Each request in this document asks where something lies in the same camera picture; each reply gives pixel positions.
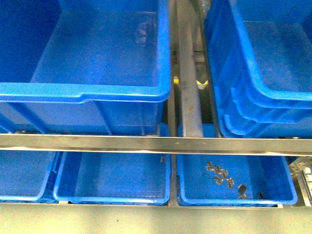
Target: metal clip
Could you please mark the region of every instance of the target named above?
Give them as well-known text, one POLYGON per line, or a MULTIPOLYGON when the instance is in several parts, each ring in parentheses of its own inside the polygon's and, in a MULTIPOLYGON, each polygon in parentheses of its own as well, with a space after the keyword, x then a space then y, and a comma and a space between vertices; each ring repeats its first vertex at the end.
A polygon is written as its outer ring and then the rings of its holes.
POLYGON ((26 131, 23 130, 23 131, 16 131, 15 134, 26 134, 26 131))
POLYGON ((207 166, 206 166, 207 171, 214 171, 214 166, 212 162, 207 162, 207 166))
POLYGON ((220 184, 223 183, 223 180, 224 180, 224 179, 215 175, 215 176, 214 176, 214 180, 215 180, 215 182, 216 182, 218 185, 220 185, 220 184))
POLYGON ((223 178, 226 179, 226 178, 229 176, 229 171, 226 170, 226 169, 223 169, 223 170, 222 170, 222 176, 223 176, 223 178))
POLYGON ((257 197, 258 199, 261 199, 261 200, 265 199, 262 192, 258 192, 257 194, 258 194, 258 197, 257 197))
POLYGON ((216 165, 214 172, 218 175, 222 175, 223 169, 221 169, 220 165, 216 165))
POLYGON ((246 194, 243 194, 242 196, 240 196, 238 199, 247 199, 246 194))
POLYGON ((229 189, 232 189, 234 187, 234 180, 232 178, 226 179, 226 183, 229 189))
POLYGON ((245 185, 240 184, 240 185, 238 186, 238 193, 239 193, 239 194, 243 195, 243 194, 245 193, 246 190, 247 190, 247 187, 246 187, 245 185))

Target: small metal part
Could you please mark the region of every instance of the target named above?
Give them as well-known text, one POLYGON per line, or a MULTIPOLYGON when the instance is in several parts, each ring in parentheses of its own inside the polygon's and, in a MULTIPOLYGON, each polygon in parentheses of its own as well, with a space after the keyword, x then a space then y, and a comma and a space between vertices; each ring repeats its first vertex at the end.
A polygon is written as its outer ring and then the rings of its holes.
POLYGON ((207 166, 206 166, 207 171, 214 171, 214 166, 212 162, 207 162, 207 166))
POLYGON ((229 189, 232 189, 234 187, 234 180, 231 177, 226 179, 226 183, 229 189))
POLYGON ((244 195, 245 191, 247 190, 247 187, 243 184, 240 184, 238 186, 238 193, 241 194, 241 195, 244 195))
POLYGON ((258 197, 257 197, 258 199, 261 199, 261 200, 265 199, 262 192, 258 192, 257 194, 258 194, 258 197))
POLYGON ((59 204, 69 204, 69 201, 59 201, 59 204))
POLYGON ((229 171, 226 170, 226 169, 223 169, 223 170, 222 170, 222 176, 223 176, 223 178, 226 179, 226 178, 229 176, 229 171))
POLYGON ((311 174, 311 169, 310 169, 310 167, 306 167, 306 168, 304 169, 304 173, 305 173, 305 174, 311 174))
POLYGON ((238 199, 247 199, 246 194, 242 194, 240 197, 238 197, 238 199))
POLYGON ((223 180, 224 180, 224 179, 215 175, 215 176, 214 176, 214 180, 215 180, 215 182, 216 182, 218 185, 220 185, 220 184, 223 183, 223 180))
POLYGON ((146 43, 146 37, 141 36, 136 38, 136 43, 137 44, 145 44, 146 43))
POLYGON ((218 175, 222 175, 223 169, 221 169, 220 165, 216 165, 214 172, 218 175))
POLYGON ((23 131, 16 131, 16 132, 15 132, 15 134, 25 134, 25 133, 26 133, 25 130, 23 130, 23 131))
POLYGON ((307 175, 307 181, 312 182, 312 175, 307 175))

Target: metal beam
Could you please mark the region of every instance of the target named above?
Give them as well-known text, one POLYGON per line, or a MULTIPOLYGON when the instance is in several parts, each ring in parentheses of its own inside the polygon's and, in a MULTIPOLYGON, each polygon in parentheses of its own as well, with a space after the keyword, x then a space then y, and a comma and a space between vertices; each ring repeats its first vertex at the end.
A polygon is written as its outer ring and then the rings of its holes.
POLYGON ((0 150, 312 156, 312 140, 0 134, 0 150))
POLYGON ((211 79, 211 70, 210 70, 210 63, 208 60, 208 50, 206 46, 206 38, 205 38, 205 30, 204 30, 204 11, 202 6, 204 6, 204 3, 207 3, 207 6, 210 6, 210 1, 209 0, 195 0, 195 11, 198 15, 198 20, 199 20, 199 29, 201 33, 201 42, 202 42, 202 48, 203 48, 203 54, 204 54, 204 59, 205 59, 205 65, 206 65, 206 71, 207 71, 207 80, 209 84, 209 95, 210 95, 210 105, 211 105, 211 110, 212 110, 212 115, 214 119, 214 130, 215 130, 215 135, 217 137, 222 137, 221 132, 219 130, 219 123, 218 123, 218 117, 217 117, 217 112, 216 112, 216 106, 215 106, 215 91, 213 89, 213 81, 211 79))
POLYGON ((189 13, 191 7, 190 0, 176 1, 183 136, 203 137, 189 13))

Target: bin bottom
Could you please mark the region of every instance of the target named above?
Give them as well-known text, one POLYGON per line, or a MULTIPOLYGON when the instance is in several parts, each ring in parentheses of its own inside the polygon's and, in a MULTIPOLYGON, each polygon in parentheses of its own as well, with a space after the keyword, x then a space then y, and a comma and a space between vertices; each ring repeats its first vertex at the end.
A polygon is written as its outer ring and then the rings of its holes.
POLYGON ((32 83, 153 86, 157 14, 64 11, 32 83))
POLYGON ((169 199, 169 155, 67 153, 60 170, 57 200, 163 205, 169 199))
POLYGON ((312 44, 302 25, 245 21, 245 26, 270 89, 312 91, 312 44))
POLYGON ((0 202, 53 203, 55 152, 2 151, 0 202))
POLYGON ((257 199, 258 193, 270 198, 266 179, 257 156, 195 156, 184 158, 185 196, 189 199, 238 199, 238 186, 245 185, 248 199, 257 199), (224 180, 216 184, 214 172, 206 170, 207 162, 220 165, 229 171, 234 188, 229 189, 224 180))

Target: bin handle lip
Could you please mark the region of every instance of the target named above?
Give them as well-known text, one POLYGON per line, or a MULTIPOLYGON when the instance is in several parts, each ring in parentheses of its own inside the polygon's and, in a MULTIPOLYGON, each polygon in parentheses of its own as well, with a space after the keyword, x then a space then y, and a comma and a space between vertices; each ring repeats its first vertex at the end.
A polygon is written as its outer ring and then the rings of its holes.
POLYGON ((154 86, 0 83, 0 102, 164 102, 171 86, 168 0, 158 4, 157 81, 154 86))
POLYGON ((160 80, 155 87, 43 83, 0 85, 0 101, 6 102, 84 103, 90 100, 162 102, 168 98, 169 93, 169 78, 160 80))

